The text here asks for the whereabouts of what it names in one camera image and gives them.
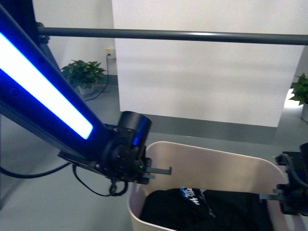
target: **plastic basket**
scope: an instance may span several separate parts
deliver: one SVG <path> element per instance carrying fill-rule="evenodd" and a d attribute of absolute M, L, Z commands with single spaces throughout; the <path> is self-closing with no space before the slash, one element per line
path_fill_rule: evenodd
<path fill-rule="evenodd" d="M 256 157 L 164 141 L 151 144 L 147 148 L 147 157 L 153 160 L 152 167 L 172 167 L 172 175 L 156 174 L 148 185 L 133 185 L 128 210 L 134 231 L 172 231 L 138 218 L 146 196 L 156 190 L 187 187 L 272 194 L 277 184 L 286 183 L 279 168 Z M 281 213 L 278 201 L 268 201 L 268 209 L 275 231 L 306 230 L 301 216 Z M 292 229 L 288 225 L 289 219 L 293 223 Z"/>

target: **robotic arm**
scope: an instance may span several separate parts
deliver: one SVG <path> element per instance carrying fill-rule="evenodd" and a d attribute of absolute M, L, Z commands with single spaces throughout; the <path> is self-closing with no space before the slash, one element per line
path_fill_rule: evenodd
<path fill-rule="evenodd" d="M 123 112 L 117 125 L 102 123 L 30 37 L 0 5 L 0 113 L 61 150 L 72 164 L 112 182 L 147 184 L 145 156 L 151 121 Z"/>

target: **power cord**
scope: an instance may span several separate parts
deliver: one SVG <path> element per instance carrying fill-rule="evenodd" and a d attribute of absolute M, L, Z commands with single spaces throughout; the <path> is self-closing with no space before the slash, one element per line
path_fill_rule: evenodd
<path fill-rule="evenodd" d="M 14 172 L 10 172 L 4 168 L 2 168 L 0 166 L 0 173 L 9 176 L 9 177 L 14 177 L 14 178 L 19 178 L 19 179 L 33 179 L 33 178 L 39 178 L 39 177 L 44 177 L 47 176 L 51 173 L 57 172 L 63 168 L 65 168 L 66 166 L 69 166 L 70 163 L 66 163 L 64 165 L 61 165 L 53 170 L 47 171 L 47 172 L 43 172 L 43 173 L 39 173 L 39 174 L 33 174 L 33 175 L 27 175 L 27 174 L 19 174 L 19 173 L 14 173 Z"/>
<path fill-rule="evenodd" d="M 115 182 L 112 183 L 112 185 L 110 186 L 110 190 L 109 190 L 109 194 L 108 195 L 103 195 L 103 194 L 100 194 L 98 192 L 95 192 L 94 190 L 92 190 L 88 185 L 86 185 L 80 178 L 79 176 L 77 175 L 76 173 L 76 165 L 73 165 L 72 166 L 72 169 L 73 169 L 73 173 L 74 173 L 74 176 L 76 177 L 76 179 L 83 185 L 85 186 L 87 189 L 89 189 L 92 193 L 95 193 L 96 195 L 99 195 L 99 196 L 105 196 L 105 197 L 108 197 L 108 196 L 122 196 L 124 193 L 126 193 L 127 189 L 128 189 L 128 182 L 125 181 L 124 182 L 124 189 L 121 191 L 121 192 L 115 192 L 116 191 L 116 185 L 115 185 Z"/>
<path fill-rule="evenodd" d="M 106 55 L 106 63 L 107 63 L 107 83 L 106 83 L 105 87 L 103 88 L 103 90 L 102 90 L 97 96 L 95 96 L 95 97 L 92 98 L 92 99 L 84 100 L 84 102 L 96 99 L 97 97 L 99 97 L 99 96 L 106 90 L 106 88 L 107 88 L 107 86 L 108 86 L 108 84 L 109 84 L 109 67 L 108 67 L 108 64 L 109 64 L 109 63 L 108 63 L 108 56 L 109 56 L 109 55 L 110 55 L 110 54 Z"/>

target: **white wall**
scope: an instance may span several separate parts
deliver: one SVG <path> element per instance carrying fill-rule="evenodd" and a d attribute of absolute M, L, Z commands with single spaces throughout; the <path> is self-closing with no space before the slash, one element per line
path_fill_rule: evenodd
<path fill-rule="evenodd" d="M 113 28 L 111 0 L 33 0 L 36 21 L 45 27 Z M 51 37 L 49 48 L 60 68 L 71 60 L 99 61 L 106 69 L 106 48 L 112 38 Z M 109 60 L 109 74 L 116 75 L 116 61 Z"/>
<path fill-rule="evenodd" d="M 304 1 L 113 0 L 114 26 L 307 34 Z M 276 127 L 303 46 L 116 39 L 122 111 Z"/>

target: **metal horizontal bar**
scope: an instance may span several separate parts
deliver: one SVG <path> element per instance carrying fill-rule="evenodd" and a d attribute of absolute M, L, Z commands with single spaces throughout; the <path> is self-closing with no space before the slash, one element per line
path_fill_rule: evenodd
<path fill-rule="evenodd" d="M 308 45 L 308 35 L 56 27 L 39 27 L 38 30 L 40 35 L 47 36 Z"/>

